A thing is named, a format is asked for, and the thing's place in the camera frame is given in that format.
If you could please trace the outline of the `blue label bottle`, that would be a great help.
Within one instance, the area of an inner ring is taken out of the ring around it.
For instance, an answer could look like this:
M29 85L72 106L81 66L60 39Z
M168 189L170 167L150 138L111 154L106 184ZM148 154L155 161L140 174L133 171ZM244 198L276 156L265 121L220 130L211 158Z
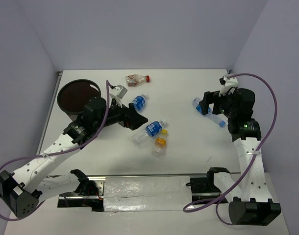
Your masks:
M136 96L131 103L133 104L135 110L137 112L140 112L144 109L147 99L148 99L147 94L141 94Z
M214 123L216 123L218 126L220 126L221 128L224 128L226 126L226 122L223 121L219 116L215 115L212 113L212 109L210 107L208 107L208 113L206 115L202 114L202 108L199 104L199 102L201 101L201 99L199 97L196 97L193 101L192 101L192 105L193 107L204 117L208 118L209 120L213 121Z
M154 137L157 137L166 126L168 126L168 122L166 120L154 121L147 125L141 133L133 136L132 142L137 147L143 147L153 140Z

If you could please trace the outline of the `red cap plastic bottle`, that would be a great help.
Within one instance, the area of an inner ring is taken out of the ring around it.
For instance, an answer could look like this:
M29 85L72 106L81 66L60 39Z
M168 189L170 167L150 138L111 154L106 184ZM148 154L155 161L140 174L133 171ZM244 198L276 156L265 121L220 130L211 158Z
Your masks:
M149 83L150 82L150 76L149 75L139 75L139 74L133 74L133 75L128 75L125 77L126 84L129 87L137 87L140 86L144 83Z

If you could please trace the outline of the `yellow cap orange bottle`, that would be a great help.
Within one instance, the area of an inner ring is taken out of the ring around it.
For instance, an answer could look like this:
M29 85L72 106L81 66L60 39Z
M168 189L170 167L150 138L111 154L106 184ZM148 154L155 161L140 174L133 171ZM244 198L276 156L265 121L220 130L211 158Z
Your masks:
M168 136L169 132L166 129L163 129L159 136L155 139L154 146L151 151L154 157L160 159L163 159L165 157Z

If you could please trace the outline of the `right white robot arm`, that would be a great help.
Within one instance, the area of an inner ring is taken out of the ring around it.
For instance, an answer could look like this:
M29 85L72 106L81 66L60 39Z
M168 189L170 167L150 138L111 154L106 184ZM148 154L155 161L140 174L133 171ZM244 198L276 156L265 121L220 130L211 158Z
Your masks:
M239 180L234 181L223 168L211 168L206 179L210 191L222 191L232 225L267 226L281 213L265 179L261 130L252 118L254 103L254 92L244 88L205 92L199 103L204 114L211 111L227 117L228 131L238 154Z

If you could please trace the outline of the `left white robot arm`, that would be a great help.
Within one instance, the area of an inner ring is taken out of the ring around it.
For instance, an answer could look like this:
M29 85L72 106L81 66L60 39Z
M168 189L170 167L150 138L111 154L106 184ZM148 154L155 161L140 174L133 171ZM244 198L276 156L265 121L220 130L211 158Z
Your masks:
M51 173L95 139L103 127L118 123L136 130L147 121L132 103L124 106L114 98L91 98L81 115L43 153L13 172L0 173L0 198L19 220L31 215L49 198L66 192L85 195L96 184L81 170L73 169L61 175Z

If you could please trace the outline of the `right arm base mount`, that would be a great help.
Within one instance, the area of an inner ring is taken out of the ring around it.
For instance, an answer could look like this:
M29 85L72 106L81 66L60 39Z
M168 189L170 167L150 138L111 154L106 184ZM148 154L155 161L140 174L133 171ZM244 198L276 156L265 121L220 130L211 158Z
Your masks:
M186 183L186 187L191 189L192 201L198 201L202 199L211 199L221 195L221 191L212 185L206 177L190 178L190 181Z

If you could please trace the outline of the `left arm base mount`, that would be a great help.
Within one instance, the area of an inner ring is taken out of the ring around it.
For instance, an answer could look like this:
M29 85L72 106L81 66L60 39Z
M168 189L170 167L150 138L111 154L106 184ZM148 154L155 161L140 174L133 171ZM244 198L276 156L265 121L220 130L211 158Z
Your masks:
M66 192L58 197L58 208L90 208L94 212L104 212L103 196L105 188L105 177L89 176L95 186L90 186L86 191L78 194Z

